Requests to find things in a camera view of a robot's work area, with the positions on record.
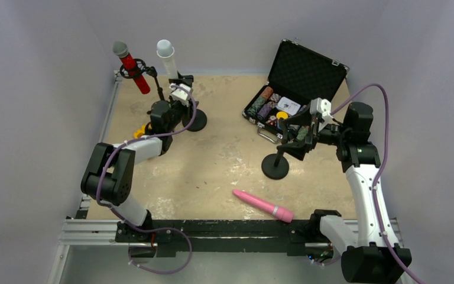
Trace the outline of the black round-base stand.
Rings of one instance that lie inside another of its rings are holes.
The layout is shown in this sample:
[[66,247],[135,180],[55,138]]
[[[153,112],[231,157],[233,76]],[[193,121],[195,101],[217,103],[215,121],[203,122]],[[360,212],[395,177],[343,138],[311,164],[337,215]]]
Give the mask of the black round-base stand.
[[[281,139],[282,146],[288,142],[288,129],[284,118],[279,118],[278,122],[283,131]],[[269,154],[263,159],[261,169],[266,177],[273,180],[280,180],[286,177],[289,173],[289,163],[284,158],[284,151],[280,150],[279,146],[277,146],[277,152],[275,154]]]
[[[182,75],[179,72],[178,79],[169,79],[168,82],[170,84],[176,84],[176,85],[183,83],[183,84],[186,84],[193,88],[194,77],[193,77],[193,75]],[[205,126],[207,124],[207,116],[201,109],[199,109],[199,101],[196,98],[194,98],[193,96],[191,96],[192,93],[189,94],[190,101],[189,101],[188,107],[190,107],[190,109],[189,109],[190,115],[189,115],[189,117],[184,117],[181,120],[181,123],[184,127],[186,127],[188,124],[190,124],[190,126],[187,128],[188,131],[198,132],[205,128]]]

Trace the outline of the white microphone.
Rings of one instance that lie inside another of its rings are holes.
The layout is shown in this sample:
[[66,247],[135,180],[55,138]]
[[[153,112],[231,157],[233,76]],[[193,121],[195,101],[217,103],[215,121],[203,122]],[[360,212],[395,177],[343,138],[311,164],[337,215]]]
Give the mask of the white microphone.
[[179,72],[174,60],[174,47],[170,41],[162,39],[157,43],[157,56],[161,59],[169,79],[178,79]]

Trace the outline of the pink microphone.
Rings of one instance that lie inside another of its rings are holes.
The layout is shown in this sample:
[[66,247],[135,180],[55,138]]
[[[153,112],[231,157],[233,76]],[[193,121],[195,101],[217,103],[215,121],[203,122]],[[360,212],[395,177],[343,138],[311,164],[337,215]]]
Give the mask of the pink microphone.
[[242,200],[243,202],[264,211],[275,217],[276,219],[290,223],[293,220],[294,214],[289,209],[272,204],[264,199],[251,195],[248,192],[240,191],[237,189],[232,190],[232,194]]

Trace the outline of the red glitter microphone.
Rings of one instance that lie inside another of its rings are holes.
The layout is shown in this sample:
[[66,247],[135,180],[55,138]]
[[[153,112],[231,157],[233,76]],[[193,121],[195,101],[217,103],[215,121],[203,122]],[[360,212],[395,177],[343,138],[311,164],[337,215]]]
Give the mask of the red glitter microphone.
[[134,81],[142,94],[148,94],[150,87],[144,79],[142,70],[137,65],[137,61],[131,56],[128,46],[122,41],[115,41],[112,45],[112,51],[120,59],[123,68],[127,71],[127,77]]

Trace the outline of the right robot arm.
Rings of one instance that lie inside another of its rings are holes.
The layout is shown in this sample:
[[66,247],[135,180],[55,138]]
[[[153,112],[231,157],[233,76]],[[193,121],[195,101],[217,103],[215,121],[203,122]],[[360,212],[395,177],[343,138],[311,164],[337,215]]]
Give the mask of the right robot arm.
[[277,147],[297,159],[318,143],[336,146],[336,155],[351,188],[358,232],[353,233],[336,213],[319,216],[317,233],[333,246],[342,275],[349,283],[397,283],[411,264],[411,252],[403,248],[388,218],[383,201],[377,148],[369,141],[373,109],[362,102],[347,107],[341,123],[333,124],[329,102],[307,106],[280,120],[283,142]]

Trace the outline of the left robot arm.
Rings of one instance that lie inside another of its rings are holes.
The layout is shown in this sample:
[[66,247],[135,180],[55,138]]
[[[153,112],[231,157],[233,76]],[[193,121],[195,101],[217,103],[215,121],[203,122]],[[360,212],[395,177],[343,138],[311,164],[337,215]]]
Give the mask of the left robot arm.
[[172,132],[182,121],[189,122],[192,106],[158,101],[151,107],[151,121],[144,135],[121,144],[98,143],[82,177],[80,190],[99,205],[109,208],[124,223],[137,231],[153,231],[152,217],[132,195],[134,167],[169,149]]

